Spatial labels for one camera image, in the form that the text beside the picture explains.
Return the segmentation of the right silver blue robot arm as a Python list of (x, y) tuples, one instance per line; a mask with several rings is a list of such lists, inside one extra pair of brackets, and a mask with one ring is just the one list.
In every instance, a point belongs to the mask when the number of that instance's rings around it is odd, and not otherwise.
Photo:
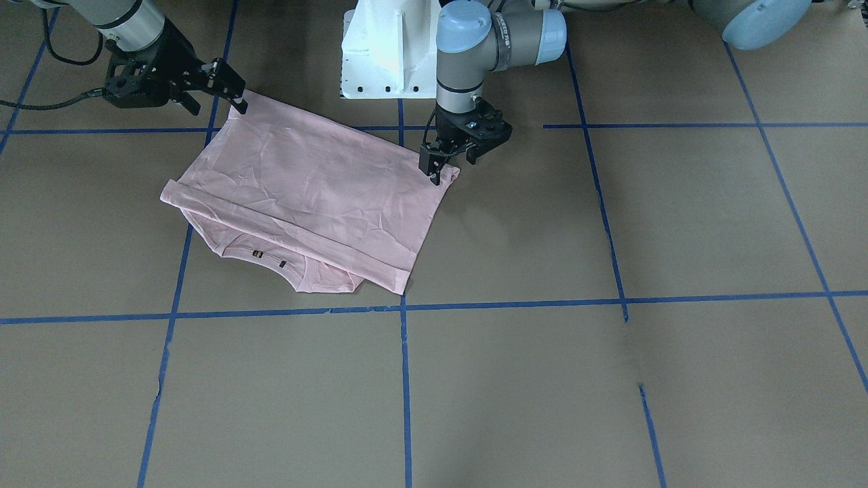
[[(153, 1), (34, 1), (41, 10), (43, 40), (53, 58), (85, 66), (111, 53), (102, 87), (48, 105), (2, 101), (4, 107), (46, 111), (100, 97), (117, 108), (157, 108), (177, 103), (192, 115), (201, 105), (191, 92), (220, 97), (241, 114), (248, 111), (245, 81), (224, 58), (199, 59), (193, 44)], [(100, 33), (100, 46), (87, 60), (57, 55), (47, 31), (47, 11), (69, 6)]]

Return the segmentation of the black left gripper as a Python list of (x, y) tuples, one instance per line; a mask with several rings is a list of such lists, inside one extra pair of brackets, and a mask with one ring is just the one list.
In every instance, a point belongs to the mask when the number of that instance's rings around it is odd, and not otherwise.
[(426, 123), (418, 166), (436, 186), (453, 158), (465, 153), (467, 163), (475, 165), (511, 139), (513, 126), (503, 119), (501, 110), (483, 98), (473, 104), (467, 113), (452, 113), (437, 105)]

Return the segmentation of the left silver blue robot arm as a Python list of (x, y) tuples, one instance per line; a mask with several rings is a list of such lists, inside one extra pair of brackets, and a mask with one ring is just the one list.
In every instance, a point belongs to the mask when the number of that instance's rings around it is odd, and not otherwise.
[[(453, 158), (469, 164), (509, 141), (511, 124), (481, 96), (486, 75), (536, 66), (566, 50), (570, 10), (607, 13), (623, 1), (443, 1), (436, 33), (436, 105), (419, 169), (434, 185)], [(790, 31), (809, 1), (686, 1), (686, 8), (736, 49), (765, 47)]]

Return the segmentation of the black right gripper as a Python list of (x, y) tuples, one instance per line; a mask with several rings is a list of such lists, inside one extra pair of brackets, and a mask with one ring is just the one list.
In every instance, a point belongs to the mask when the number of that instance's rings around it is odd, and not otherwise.
[(203, 92), (226, 100), (246, 114), (247, 83), (224, 58), (202, 62), (189, 40), (165, 20), (156, 39), (138, 50), (125, 52), (116, 41), (105, 41), (111, 53), (102, 98), (117, 108), (157, 108), (176, 102), (189, 114), (199, 115), (201, 103), (187, 92)]

